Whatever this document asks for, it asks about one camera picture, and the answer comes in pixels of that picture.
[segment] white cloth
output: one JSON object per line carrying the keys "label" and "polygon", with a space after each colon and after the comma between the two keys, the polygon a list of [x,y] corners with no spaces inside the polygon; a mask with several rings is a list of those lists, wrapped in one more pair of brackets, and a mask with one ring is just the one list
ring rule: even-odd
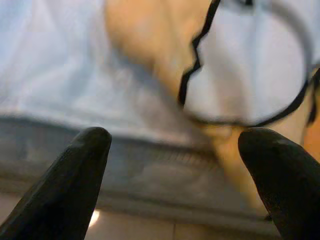
{"label": "white cloth", "polygon": [[157,80],[112,48],[104,9],[105,0],[0,1],[0,117],[204,144]]}
{"label": "white cloth", "polygon": [[188,81],[184,109],[203,122],[254,126],[298,107],[320,61],[319,0],[240,2],[221,1],[197,48],[202,68]]}

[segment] black plastic tip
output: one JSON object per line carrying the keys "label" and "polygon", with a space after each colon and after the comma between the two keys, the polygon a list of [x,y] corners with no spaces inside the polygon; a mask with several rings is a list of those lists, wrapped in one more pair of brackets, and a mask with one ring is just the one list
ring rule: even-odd
{"label": "black plastic tip", "polygon": [[2,224],[0,240],[83,240],[111,141],[101,127],[78,134]]}
{"label": "black plastic tip", "polygon": [[320,239],[320,165],[301,146],[265,128],[243,132],[238,147],[282,237]]}

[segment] skin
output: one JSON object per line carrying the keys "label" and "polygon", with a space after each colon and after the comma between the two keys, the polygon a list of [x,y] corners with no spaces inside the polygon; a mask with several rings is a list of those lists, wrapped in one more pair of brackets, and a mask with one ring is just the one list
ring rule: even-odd
{"label": "skin", "polygon": [[[106,29],[114,46],[132,61],[146,66],[168,93],[177,98],[181,77],[194,63],[192,39],[202,29],[210,2],[107,1]],[[310,87],[294,113],[265,127],[302,144],[312,108],[312,94]],[[238,150],[238,138],[246,128],[195,124],[211,138],[212,147],[230,181],[246,196],[257,213],[265,216],[267,211]]]}

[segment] black trim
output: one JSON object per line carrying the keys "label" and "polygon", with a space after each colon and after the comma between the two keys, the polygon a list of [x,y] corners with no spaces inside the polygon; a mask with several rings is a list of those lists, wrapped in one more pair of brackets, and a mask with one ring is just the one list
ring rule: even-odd
{"label": "black trim", "polygon": [[312,110],[311,110],[311,113],[310,113],[308,125],[311,125],[311,124],[313,124],[315,122],[317,114],[318,114],[316,91],[318,91],[319,84],[320,84],[320,68],[313,75],[312,81],[313,81],[313,87],[314,87],[314,90],[313,90],[313,106],[312,106]]}
{"label": "black trim", "polygon": [[189,117],[195,122],[198,122],[201,124],[208,124],[208,125],[236,125],[236,126],[240,126],[240,127],[249,127],[249,128],[263,127],[265,125],[271,124],[272,122],[278,121],[278,120],[286,117],[287,115],[291,114],[295,110],[297,110],[298,107],[301,105],[301,103],[304,101],[308,86],[309,86],[309,81],[305,81],[299,94],[296,96],[296,98],[293,100],[293,102],[285,110],[282,110],[280,113],[276,114],[275,116],[273,116],[265,121],[262,121],[258,124],[246,125],[246,124],[243,124],[241,120],[230,120],[230,121],[228,121],[228,120],[227,121],[225,121],[225,120],[212,120],[212,121],[209,120],[209,121],[207,121],[207,120],[201,119],[200,117],[197,117],[194,115],[189,115]]}
{"label": "black trim", "polygon": [[192,47],[194,50],[194,54],[195,54],[195,63],[192,67],[192,69],[190,69],[189,71],[187,71],[181,79],[181,85],[180,85],[180,89],[179,89],[179,94],[178,94],[178,102],[184,106],[186,103],[186,97],[187,97],[187,88],[188,88],[188,82],[190,79],[190,76],[198,71],[201,68],[201,63],[200,63],[200,58],[199,58],[199,53],[198,53],[198,46],[200,43],[200,40],[207,35],[207,33],[209,32],[212,22],[214,20],[216,11],[218,9],[220,0],[214,0],[213,2],[211,2],[208,12],[207,12],[207,16],[202,28],[201,33],[192,41]]}
{"label": "black trim", "polygon": [[[216,14],[217,8],[219,6],[220,0],[216,0],[210,4],[210,7],[208,9],[207,17],[205,20],[205,24],[203,26],[202,32],[200,35],[198,35],[193,41],[192,46],[194,48],[194,52],[196,55],[196,62],[193,66],[193,68],[189,71],[187,71],[183,76],[181,80],[180,90],[178,94],[178,102],[184,106],[186,103],[186,97],[187,97],[187,88],[188,88],[188,82],[190,80],[191,75],[201,69],[202,65],[200,63],[199,53],[198,53],[198,46],[200,43],[201,38],[203,38],[210,30],[212,21],[214,19],[214,16]],[[280,111],[279,113],[275,114],[273,117],[263,120],[257,124],[254,125],[247,125],[243,124],[241,120],[225,120],[225,119],[217,119],[217,120],[204,120],[200,117],[190,115],[190,118],[194,120],[195,122],[201,123],[201,124],[209,124],[209,125],[236,125],[241,127],[263,127],[265,125],[271,124],[272,122],[278,121],[282,118],[285,118],[287,115],[293,113],[295,110],[298,109],[298,107],[303,102],[306,91],[308,89],[309,83],[311,82],[309,73],[312,70],[311,69],[311,59],[312,59],[312,49],[313,44],[312,41],[309,38],[308,32],[306,31],[306,27],[304,26],[303,22],[296,18],[295,15],[292,15],[290,9],[287,9],[286,7],[279,4],[276,0],[273,0],[271,4],[263,5],[264,9],[269,11],[271,14],[279,17],[283,20],[284,23],[286,23],[291,29],[294,30],[296,33],[298,39],[300,40],[301,47],[304,49],[304,60],[305,60],[305,68],[306,68],[306,77],[305,82],[303,84],[302,89],[296,96],[296,98],[293,100],[293,102],[284,110]],[[312,112],[310,113],[310,121],[312,121],[316,117],[316,106],[313,106]]]}

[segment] tiled floor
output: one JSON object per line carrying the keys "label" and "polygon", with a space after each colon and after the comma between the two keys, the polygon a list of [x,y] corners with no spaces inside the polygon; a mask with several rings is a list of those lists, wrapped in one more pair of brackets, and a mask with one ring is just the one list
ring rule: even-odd
{"label": "tiled floor", "polygon": [[[0,224],[19,198],[0,193]],[[271,240],[274,238],[203,225],[96,211],[85,240]]]}

